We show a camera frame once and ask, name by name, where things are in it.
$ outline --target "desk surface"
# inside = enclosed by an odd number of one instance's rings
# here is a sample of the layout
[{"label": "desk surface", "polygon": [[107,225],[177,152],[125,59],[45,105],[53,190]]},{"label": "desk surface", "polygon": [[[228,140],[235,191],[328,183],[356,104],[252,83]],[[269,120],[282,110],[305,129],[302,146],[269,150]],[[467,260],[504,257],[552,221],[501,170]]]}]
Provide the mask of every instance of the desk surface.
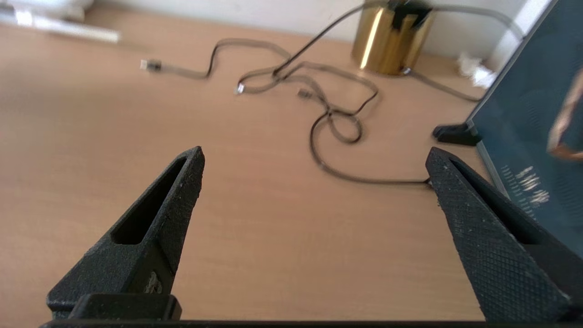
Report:
[{"label": "desk surface", "polygon": [[[307,38],[94,9],[88,23],[123,32],[112,46],[0,27],[0,326],[50,319],[50,288],[181,151],[206,168],[175,294],[184,319],[480,320],[433,191],[345,182],[317,168],[308,130],[321,114],[298,85],[233,95],[237,78],[280,59],[232,48],[208,81],[149,75],[142,58],[206,68],[218,39]],[[350,44],[324,40],[305,58],[356,71]],[[451,61],[420,70],[459,88]],[[363,115],[364,141],[323,130],[336,167],[372,177],[427,177],[437,124],[473,104],[410,78],[364,74],[383,100]],[[354,107],[366,91],[318,74]],[[475,150],[441,145],[472,166]]]}]

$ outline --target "brass container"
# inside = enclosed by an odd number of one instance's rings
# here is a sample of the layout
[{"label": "brass container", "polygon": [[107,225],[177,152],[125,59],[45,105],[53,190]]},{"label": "brass container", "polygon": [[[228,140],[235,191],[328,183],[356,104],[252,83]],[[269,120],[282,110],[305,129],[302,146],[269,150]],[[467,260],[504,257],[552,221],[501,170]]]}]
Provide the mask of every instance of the brass container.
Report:
[{"label": "brass container", "polygon": [[361,69],[404,75],[414,68],[433,19],[431,7],[423,1],[391,0],[387,6],[366,9],[352,58]]}]

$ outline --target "black cable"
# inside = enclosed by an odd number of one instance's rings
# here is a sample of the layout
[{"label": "black cable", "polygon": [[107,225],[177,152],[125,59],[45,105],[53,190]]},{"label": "black cable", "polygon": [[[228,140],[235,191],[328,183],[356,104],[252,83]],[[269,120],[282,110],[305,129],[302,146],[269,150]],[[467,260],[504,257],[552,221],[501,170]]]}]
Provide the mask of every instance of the black cable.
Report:
[{"label": "black cable", "polygon": [[469,102],[474,102],[474,103],[480,102],[482,100],[481,97],[478,98],[478,97],[472,97],[472,96],[466,95],[465,93],[462,93],[462,92],[457,91],[453,88],[450,88],[447,85],[436,82],[436,81],[426,77],[425,75],[423,75],[417,71],[411,70],[411,71],[409,71],[409,73],[407,73],[407,75],[411,76],[412,78],[417,79],[417,81],[419,81],[419,82],[423,82],[426,85],[431,86],[434,89],[437,89],[437,90],[445,92],[445,93],[449,93],[450,95],[458,97],[460,99],[467,100]]},{"label": "black cable", "polygon": [[312,38],[312,40],[310,40],[302,49],[300,49],[298,52],[296,52],[286,62],[284,62],[283,64],[281,64],[280,66],[278,66],[273,71],[273,74],[274,75],[279,74],[279,72],[281,72],[281,70],[283,70],[284,68],[288,67],[293,61],[295,61],[296,59],[298,59],[299,56],[301,56],[306,50],[308,50],[311,46],[313,46],[314,43],[316,43],[319,39],[321,39],[324,35],[326,35],[326,33],[328,33],[331,29],[333,29],[336,25],[338,25],[343,20],[347,19],[348,17],[354,15],[357,12],[363,11],[363,10],[368,9],[368,8],[386,6],[387,3],[388,3],[387,0],[384,0],[384,1],[382,1],[382,0],[380,0],[380,1],[369,1],[369,2],[366,2],[366,3],[364,3],[364,4],[360,5],[360,6],[354,7],[353,9],[347,11],[344,15],[338,17],[334,22],[332,22],[324,30],[322,30],[314,38]]},{"label": "black cable", "polygon": [[[330,25],[328,25],[320,33],[318,33],[313,39],[311,39],[303,48],[301,48],[294,55],[290,55],[287,51],[285,51],[281,47],[277,46],[276,44],[269,43],[269,42],[249,40],[249,39],[224,39],[224,40],[220,40],[215,45],[215,47],[211,53],[211,56],[210,56],[209,68],[205,72],[196,72],[196,71],[192,71],[189,69],[174,67],[171,65],[162,66],[162,63],[159,61],[145,61],[145,62],[142,62],[142,66],[143,66],[143,68],[148,69],[150,71],[168,71],[168,72],[173,72],[175,74],[179,74],[179,75],[186,76],[189,78],[206,79],[206,78],[209,78],[212,74],[215,58],[216,58],[216,55],[218,53],[218,50],[221,47],[235,45],[235,46],[260,47],[260,48],[270,49],[270,50],[274,51],[275,53],[280,54],[286,60],[278,66],[257,69],[257,70],[254,70],[254,71],[251,71],[251,72],[244,74],[238,81],[236,93],[261,93],[261,92],[265,92],[269,89],[272,89],[275,86],[277,86],[278,84],[283,83],[283,82],[286,82],[286,83],[288,83],[288,82],[301,82],[301,83],[304,83],[305,85],[309,86],[311,91],[306,90],[306,89],[300,89],[298,95],[305,98],[305,99],[316,100],[324,107],[324,113],[316,119],[316,121],[313,123],[313,125],[310,129],[310,152],[311,152],[313,160],[317,163],[319,168],[321,168],[323,171],[325,171],[333,176],[336,176],[336,177],[344,179],[344,180],[352,181],[352,182],[368,183],[368,184],[429,184],[430,183],[429,179],[426,179],[426,180],[372,179],[372,178],[368,178],[368,177],[359,177],[359,176],[350,175],[350,174],[347,174],[347,173],[344,173],[344,172],[341,172],[339,170],[334,169],[332,166],[328,165],[320,156],[320,154],[317,150],[317,146],[316,146],[315,133],[316,133],[318,126],[320,126],[324,122],[328,123],[328,125],[331,129],[331,133],[334,135],[334,137],[336,137],[336,139],[338,139],[342,143],[355,144],[361,140],[361,138],[363,136],[364,127],[363,127],[363,124],[360,121],[360,119],[357,117],[357,115],[370,102],[372,102],[377,97],[379,91],[378,91],[377,86],[374,83],[372,83],[371,81],[369,81],[367,79],[361,78],[355,74],[351,74],[349,72],[343,71],[339,68],[332,67],[329,65],[324,65],[324,64],[315,64],[312,62],[301,62],[300,64],[298,64],[295,67],[293,67],[292,69],[290,69],[286,74],[280,75],[280,73],[285,68],[289,67],[289,65],[291,65],[292,62],[297,60],[304,52],[306,52],[312,45],[314,45],[314,43],[316,43],[319,39],[321,39],[324,35],[326,35],[327,32],[329,32],[331,29],[333,29],[340,22],[344,21],[349,16],[351,16],[357,12],[360,12],[362,10],[365,10],[368,8],[375,8],[375,7],[379,7],[379,6],[385,6],[386,4],[387,4],[387,0],[371,1],[371,2],[366,2],[363,5],[357,6],[353,9],[349,10],[344,15],[340,16],[334,22],[332,22]],[[507,16],[504,16],[498,12],[490,11],[487,9],[467,8],[467,7],[463,7],[463,6],[441,6],[441,7],[436,7],[434,9],[437,11],[463,12],[463,13],[472,13],[472,14],[477,14],[477,15],[490,16],[490,17],[493,17],[493,18],[503,22],[505,25],[507,25],[511,29],[513,28],[513,24],[514,24],[512,22],[512,20],[510,18],[508,18]],[[349,79],[351,81],[355,81],[357,83],[360,83],[363,86],[367,87],[369,90],[371,90],[371,96],[369,98],[367,98],[356,111],[346,110],[340,106],[337,106],[337,105],[329,102],[326,99],[325,93],[322,91],[322,88],[311,77],[309,77],[307,75],[296,75],[296,72],[303,69],[303,68],[315,69],[315,70],[319,70],[319,71],[323,71],[323,72],[328,72],[330,74],[335,74],[339,77],[343,77],[343,78]],[[271,80],[271,82],[267,83],[266,85],[259,86],[259,87],[251,87],[251,86],[248,86],[245,84],[245,82],[249,79],[256,78],[258,76],[267,75],[267,74],[271,74],[272,80]],[[477,101],[478,100],[478,99],[470,97],[468,95],[464,95],[463,93],[456,91],[456,90],[453,90],[452,88],[449,88],[449,87],[442,85],[438,82],[432,81],[431,79],[429,79],[426,76],[419,74],[417,72],[410,71],[410,72],[408,72],[408,74],[411,75],[412,77],[416,78],[418,81],[426,83],[434,88],[437,88],[441,91],[447,92],[447,93],[454,95],[456,97],[460,97],[462,99],[469,100],[469,101]],[[352,122],[352,124],[354,124],[354,126],[356,128],[356,135],[354,137],[346,137],[338,131],[338,129],[336,128],[336,125],[334,123],[334,119],[339,118],[339,117],[348,119],[350,122]]]}]

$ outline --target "white wall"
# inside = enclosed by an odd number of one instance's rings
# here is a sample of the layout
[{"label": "white wall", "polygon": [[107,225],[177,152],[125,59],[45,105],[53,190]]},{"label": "white wall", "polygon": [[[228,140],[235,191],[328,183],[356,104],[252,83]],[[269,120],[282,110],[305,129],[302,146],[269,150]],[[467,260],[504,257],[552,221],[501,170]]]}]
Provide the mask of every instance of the white wall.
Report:
[{"label": "white wall", "polygon": [[[551,1],[553,0],[528,0],[514,22],[525,34],[528,33]],[[519,44],[520,41],[511,32],[506,32],[486,64],[491,69],[500,72]]]},{"label": "white wall", "polygon": [[[189,18],[314,34],[362,0],[103,0]],[[514,17],[526,0],[433,0],[495,9]],[[359,15],[334,28],[329,36],[352,41]],[[467,14],[441,13],[426,43],[426,51],[456,57],[468,51],[480,58],[490,56],[505,28],[496,21]]]}]

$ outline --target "tangled cable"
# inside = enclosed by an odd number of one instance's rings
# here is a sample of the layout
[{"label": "tangled cable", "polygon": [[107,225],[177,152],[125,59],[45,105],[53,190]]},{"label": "tangled cable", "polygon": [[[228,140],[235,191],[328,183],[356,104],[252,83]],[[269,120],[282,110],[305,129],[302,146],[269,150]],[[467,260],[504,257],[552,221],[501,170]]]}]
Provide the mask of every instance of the tangled cable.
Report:
[{"label": "tangled cable", "polygon": [[[251,39],[223,39],[223,40],[218,41],[217,44],[215,45],[215,47],[211,53],[211,56],[210,56],[210,63],[209,63],[208,69],[206,71],[198,72],[198,71],[193,71],[190,69],[184,69],[184,68],[180,68],[180,67],[176,67],[176,66],[172,66],[172,65],[162,64],[162,62],[159,60],[142,61],[141,68],[147,69],[148,71],[153,71],[153,72],[174,73],[174,74],[184,76],[186,78],[192,78],[192,79],[208,79],[212,75],[213,69],[215,67],[216,56],[217,56],[218,52],[224,47],[243,46],[243,47],[264,48],[267,50],[271,50],[275,54],[280,55],[284,59],[284,61],[280,65],[277,65],[274,67],[256,69],[254,71],[247,72],[246,74],[244,74],[237,82],[237,87],[235,88],[235,94],[262,93],[262,92],[266,92],[269,89],[274,88],[275,86],[278,86],[280,83],[301,82],[301,83],[305,84],[308,89],[300,89],[298,96],[305,98],[305,99],[314,100],[314,101],[318,102],[324,108],[323,114],[316,119],[316,121],[313,123],[313,125],[310,129],[310,152],[311,152],[313,160],[316,162],[318,167],[320,167],[322,170],[324,170],[325,172],[327,172],[333,176],[336,176],[336,177],[344,179],[344,180],[352,181],[352,182],[358,182],[358,183],[368,183],[368,184],[428,184],[429,179],[425,179],[425,180],[422,180],[422,179],[374,179],[374,178],[350,175],[350,174],[341,172],[340,170],[337,170],[337,169],[333,168],[332,166],[330,166],[329,164],[327,164],[322,159],[322,156],[319,154],[318,148],[316,145],[316,131],[317,131],[317,128],[321,124],[326,123],[328,125],[328,127],[330,128],[332,135],[344,144],[355,144],[361,140],[361,138],[363,136],[363,132],[364,132],[364,127],[363,127],[362,121],[358,118],[358,115],[364,110],[364,108],[367,107],[367,105],[369,103],[371,103],[378,96],[379,90],[378,90],[376,84],[374,84],[372,81],[370,81],[368,79],[362,78],[362,77],[357,76],[355,74],[352,74],[350,72],[343,71],[337,67],[333,67],[333,66],[325,65],[325,64],[316,64],[316,63],[307,62],[307,61],[303,61],[303,62],[297,64],[296,66],[291,67],[286,72],[283,72],[295,60],[297,60],[306,50],[308,50],[314,43],[316,43],[327,32],[329,32],[331,29],[333,29],[336,25],[338,25],[340,22],[342,22],[343,20],[345,20],[349,16],[351,16],[357,12],[360,12],[362,10],[368,9],[368,8],[377,8],[379,6],[383,6],[386,4],[387,4],[387,0],[370,1],[370,2],[366,2],[360,6],[357,6],[353,9],[351,9],[350,11],[346,12],[345,14],[343,14],[342,16],[337,18],[330,25],[328,25],[324,30],[322,30],[322,32],[318,33],[302,49],[300,49],[298,52],[296,52],[293,55],[291,55],[290,53],[288,53],[286,50],[279,47],[278,45],[270,43],[270,42],[266,42],[266,41],[251,40]],[[510,18],[508,18],[507,16],[504,16],[498,12],[495,12],[495,11],[488,11],[486,9],[478,9],[478,8],[467,8],[467,7],[463,7],[463,6],[442,6],[442,7],[434,8],[434,10],[472,13],[472,14],[477,14],[477,15],[490,16],[490,17],[493,17],[493,18],[497,19],[498,21],[502,22],[503,24],[505,24],[507,27],[509,27],[512,30],[512,32],[519,39],[522,39],[521,32],[518,32],[518,31],[520,31],[520,29],[516,27],[514,22]],[[334,75],[339,76],[341,78],[345,78],[345,79],[348,79],[350,81],[359,83],[359,84],[363,85],[365,88],[367,88],[368,90],[370,90],[371,95],[369,96],[369,98],[367,98],[360,105],[360,107],[357,110],[351,111],[351,110],[342,108],[336,104],[333,104],[332,102],[330,102],[327,99],[326,94],[324,93],[324,91],[322,90],[320,85],[314,79],[312,79],[312,77],[310,77],[308,75],[296,74],[301,69],[311,69],[311,70],[316,70],[316,71],[323,71],[323,72],[334,74]],[[249,81],[250,79],[257,78],[259,76],[266,76],[266,75],[269,75],[271,77],[271,81],[269,81],[265,85],[250,86],[250,85],[246,84],[246,82]],[[440,83],[434,82],[431,79],[427,78],[426,76],[423,76],[417,72],[410,71],[409,75],[418,79],[419,81],[421,81],[423,83],[426,83],[434,88],[437,88],[439,90],[447,92],[447,93],[454,95],[456,97],[460,97],[462,99],[469,100],[469,101],[479,101],[480,100],[480,99],[472,98],[468,95],[464,95],[463,93],[458,92],[456,90],[453,90],[447,86],[441,85]],[[344,118],[344,119],[348,120],[349,122],[351,122],[355,127],[356,134],[354,136],[349,136],[349,137],[343,135],[336,127],[335,119],[337,119],[337,118]]]}]

